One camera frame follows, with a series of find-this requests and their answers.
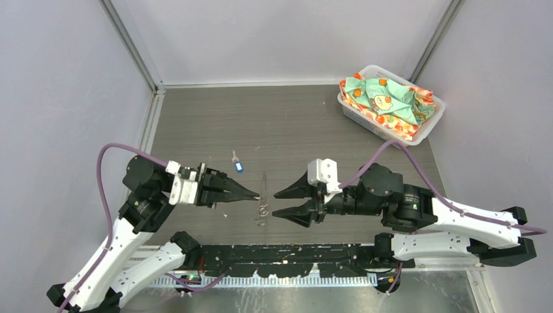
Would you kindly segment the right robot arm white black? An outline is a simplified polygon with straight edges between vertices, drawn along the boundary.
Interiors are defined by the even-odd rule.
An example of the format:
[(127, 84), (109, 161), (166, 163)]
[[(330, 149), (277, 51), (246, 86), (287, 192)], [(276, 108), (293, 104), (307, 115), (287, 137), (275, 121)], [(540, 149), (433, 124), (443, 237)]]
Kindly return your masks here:
[(273, 212), (303, 227), (327, 215), (378, 216), (390, 228), (374, 239), (372, 259), (380, 267), (415, 258), (475, 256), (483, 265), (513, 267), (536, 257), (524, 237), (526, 212), (521, 207), (485, 211), (440, 200), (430, 189), (403, 182), (399, 173), (372, 164), (356, 185), (340, 186), (336, 163), (317, 159), (305, 174), (275, 194), (277, 199), (304, 199), (304, 204)]

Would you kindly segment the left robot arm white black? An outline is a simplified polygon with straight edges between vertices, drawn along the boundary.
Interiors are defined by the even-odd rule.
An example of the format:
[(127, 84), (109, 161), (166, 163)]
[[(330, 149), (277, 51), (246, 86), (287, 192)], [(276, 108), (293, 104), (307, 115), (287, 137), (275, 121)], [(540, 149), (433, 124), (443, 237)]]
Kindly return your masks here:
[(111, 233), (74, 278), (48, 290), (54, 306), (67, 312), (119, 312), (163, 274), (180, 266), (191, 270), (199, 264), (200, 244), (180, 231), (154, 256), (124, 268), (177, 204), (213, 208), (218, 202), (256, 201), (260, 197), (205, 164), (197, 168), (182, 167), (175, 161), (161, 165), (140, 155), (129, 161), (123, 184), (130, 194)]

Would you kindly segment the metal keyring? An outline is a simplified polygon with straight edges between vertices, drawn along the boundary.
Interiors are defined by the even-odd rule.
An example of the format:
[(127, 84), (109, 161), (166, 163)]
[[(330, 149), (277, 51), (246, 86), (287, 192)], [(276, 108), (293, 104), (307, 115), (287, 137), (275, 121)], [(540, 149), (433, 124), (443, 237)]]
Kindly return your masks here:
[(269, 207), (267, 205), (261, 205), (258, 208), (258, 214), (260, 217), (265, 217), (269, 214)]

